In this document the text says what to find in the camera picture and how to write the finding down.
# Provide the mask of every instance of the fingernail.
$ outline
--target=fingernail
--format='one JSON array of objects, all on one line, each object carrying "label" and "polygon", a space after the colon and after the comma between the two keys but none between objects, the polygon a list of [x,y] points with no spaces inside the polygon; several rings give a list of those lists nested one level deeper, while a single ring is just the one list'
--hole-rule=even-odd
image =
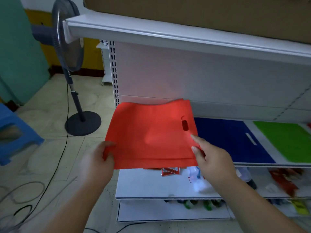
[{"label": "fingernail", "polygon": [[197,148],[195,146],[192,146],[191,149],[192,149],[193,153],[195,153],[197,151]]}]

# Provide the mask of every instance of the teal wall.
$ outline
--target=teal wall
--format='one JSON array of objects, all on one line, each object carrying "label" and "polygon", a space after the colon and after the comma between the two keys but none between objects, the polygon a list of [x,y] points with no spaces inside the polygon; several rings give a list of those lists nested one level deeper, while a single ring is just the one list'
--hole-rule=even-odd
[{"label": "teal wall", "polygon": [[1,0],[0,26],[0,97],[24,104],[48,81],[49,65],[20,0]]}]

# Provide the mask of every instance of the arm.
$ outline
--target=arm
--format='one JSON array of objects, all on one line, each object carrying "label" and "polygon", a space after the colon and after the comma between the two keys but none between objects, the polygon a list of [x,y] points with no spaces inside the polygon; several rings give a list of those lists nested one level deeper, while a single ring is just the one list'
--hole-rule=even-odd
[{"label": "arm", "polygon": [[110,154],[103,160],[105,146],[102,142],[93,152],[86,154],[81,161],[79,188],[71,199],[56,212],[42,233],[82,233],[86,222],[103,189],[114,172],[114,158]]},{"label": "arm", "polygon": [[230,155],[204,139],[193,136],[192,147],[203,176],[230,206],[243,232],[305,233],[301,227],[238,178]]}]

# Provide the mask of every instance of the pedestal fan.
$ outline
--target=pedestal fan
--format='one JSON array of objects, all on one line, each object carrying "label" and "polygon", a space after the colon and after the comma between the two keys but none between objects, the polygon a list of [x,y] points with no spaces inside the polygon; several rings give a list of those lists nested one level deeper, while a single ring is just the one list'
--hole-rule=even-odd
[{"label": "pedestal fan", "polygon": [[71,95],[75,103],[77,113],[72,115],[65,123],[66,131],[74,136],[85,136],[95,132],[100,124],[100,116],[91,111],[82,111],[78,93],[74,89],[70,72],[78,71],[83,63],[84,41],[83,38],[67,44],[64,36],[63,20],[80,15],[79,10],[71,0],[56,0],[52,9],[52,25],[32,25],[34,38],[45,45],[55,48],[57,57],[63,68],[63,72]]}]

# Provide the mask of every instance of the person's left hand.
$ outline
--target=person's left hand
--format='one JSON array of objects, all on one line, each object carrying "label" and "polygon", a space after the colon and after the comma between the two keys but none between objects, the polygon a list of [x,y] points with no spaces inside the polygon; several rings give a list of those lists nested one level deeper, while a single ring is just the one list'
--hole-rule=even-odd
[{"label": "person's left hand", "polygon": [[87,152],[80,163],[79,179],[82,185],[89,185],[92,188],[103,191],[111,180],[114,173],[114,157],[108,154],[104,161],[103,152],[106,146],[115,145],[114,142],[103,141],[93,151]]}]

